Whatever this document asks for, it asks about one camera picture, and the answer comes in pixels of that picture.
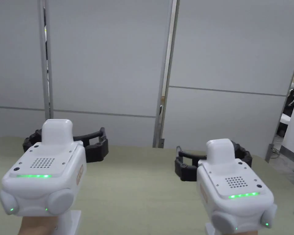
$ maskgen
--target green tabletop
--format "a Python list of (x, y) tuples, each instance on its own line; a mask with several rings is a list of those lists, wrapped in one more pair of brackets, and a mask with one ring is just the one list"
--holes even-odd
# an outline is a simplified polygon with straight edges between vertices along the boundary
[[(22, 139), (0, 142), (0, 188), (4, 173), (22, 155)], [(73, 209), (82, 210), (79, 235), (203, 235), (207, 214), (195, 182), (174, 173), (175, 149), (109, 146), (102, 162), (87, 164)], [(272, 190), (278, 205), (272, 229), (259, 234), (294, 234), (294, 186), (255, 156), (253, 170)], [(0, 205), (0, 234), (17, 234), (21, 219)]]

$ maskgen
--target round side knob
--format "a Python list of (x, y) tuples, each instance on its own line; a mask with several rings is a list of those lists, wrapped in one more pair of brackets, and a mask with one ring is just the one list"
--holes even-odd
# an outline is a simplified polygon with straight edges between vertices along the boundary
[(74, 194), (69, 188), (61, 189), (48, 196), (47, 209), (53, 215), (66, 212), (74, 201)]
[(17, 214), (19, 206), (15, 197), (3, 190), (0, 190), (0, 202), (3, 206), (4, 211), (7, 214)]
[(230, 214), (214, 211), (211, 215), (213, 226), (222, 234), (232, 234), (237, 228), (236, 220)]

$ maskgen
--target green led light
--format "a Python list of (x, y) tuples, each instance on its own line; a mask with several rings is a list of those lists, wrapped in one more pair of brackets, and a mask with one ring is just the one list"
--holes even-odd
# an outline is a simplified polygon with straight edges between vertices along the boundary
[(231, 195), (228, 198), (233, 199), (237, 197), (249, 197), (249, 196), (257, 196), (259, 193), (246, 193), (246, 194), (238, 194), (238, 195)]
[(17, 177), (21, 177), (21, 178), (50, 178), (52, 177), (52, 175), (50, 174), (18, 174)]

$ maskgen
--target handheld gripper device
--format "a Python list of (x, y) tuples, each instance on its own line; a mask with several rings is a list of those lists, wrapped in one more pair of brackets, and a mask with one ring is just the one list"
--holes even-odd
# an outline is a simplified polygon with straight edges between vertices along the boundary
[(235, 159), (229, 139), (207, 142), (207, 160), (198, 161), (197, 189), (211, 223), (208, 235), (271, 228), (277, 210), (273, 194), (256, 173)]
[(59, 216), (53, 235), (76, 235), (81, 211), (69, 210), (86, 173), (85, 148), (73, 141), (72, 122), (49, 119), (42, 142), (30, 147), (2, 179), (0, 201), (7, 214)]

